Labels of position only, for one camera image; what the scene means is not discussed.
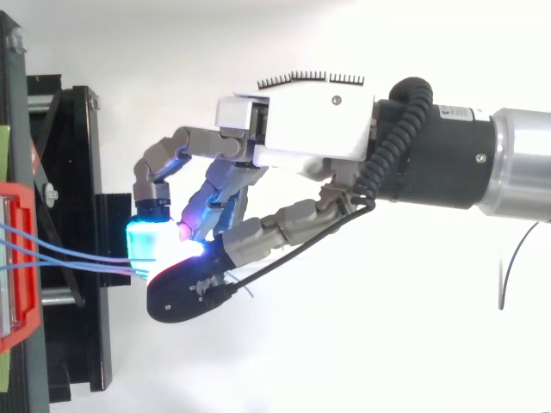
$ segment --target red holder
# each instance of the red holder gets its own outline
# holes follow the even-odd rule
[[[34,191],[18,183],[0,182],[7,225],[36,236],[34,224]],[[20,235],[6,232],[6,240],[27,250],[37,251],[36,243]],[[8,264],[36,262],[23,252],[6,249]],[[9,270],[11,332],[0,334],[0,353],[25,340],[40,325],[40,295],[37,267]]]

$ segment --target black coiled cable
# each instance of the black coiled cable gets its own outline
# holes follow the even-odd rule
[[[432,106],[432,88],[423,79],[408,77],[396,84],[389,99],[406,105],[404,114],[360,168],[352,203],[375,209],[375,198],[388,173],[412,145]]]

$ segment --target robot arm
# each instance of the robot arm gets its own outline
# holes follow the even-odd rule
[[[551,218],[551,114],[503,109],[489,117],[432,105],[430,86],[416,78],[377,103],[362,78],[321,72],[295,72],[259,83],[259,89],[220,100],[219,133],[181,128],[136,166],[139,216],[159,208],[168,215],[164,178],[190,155],[215,158],[179,224],[183,237],[202,240],[215,229],[215,238],[201,256],[150,283],[148,311],[158,321],[180,322],[210,311],[244,285],[226,284],[226,271],[286,244],[303,250],[371,211],[375,197]],[[192,145],[194,139],[200,143]],[[159,152],[162,162],[155,162]],[[269,166],[331,182],[319,200],[239,223],[246,188]],[[364,207],[356,210],[358,205]]]

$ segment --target blue glowing light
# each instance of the blue glowing light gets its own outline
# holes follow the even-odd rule
[[[127,247],[130,259],[154,259],[155,262],[132,262],[132,268],[149,271],[148,280],[191,256],[200,256],[202,243],[180,241],[174,221],[131,222],[127,225]]]

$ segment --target white wall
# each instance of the white wall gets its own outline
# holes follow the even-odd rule
[[[29,72],[61,72],[102,97],[106,192],[131,191],[134,162],[178,126],[211,126],[219,96],[295,69],[365,74],[377,98],[421,76],[436,102],[551,111],[545,1],[369,3],[0,0],[28,31]],[[172,181],[175,215],[206,167]],[[316,193],[270,171],[248,214]],[[114,382],[99,394],[73,386],[53,411],[551,410],[544,225],[497,309],[498,251],[508,260],[528,226],[380,202],[255,283],[254,299],[240,293],[184,324],[152,321],[139,280],[112,289]]]

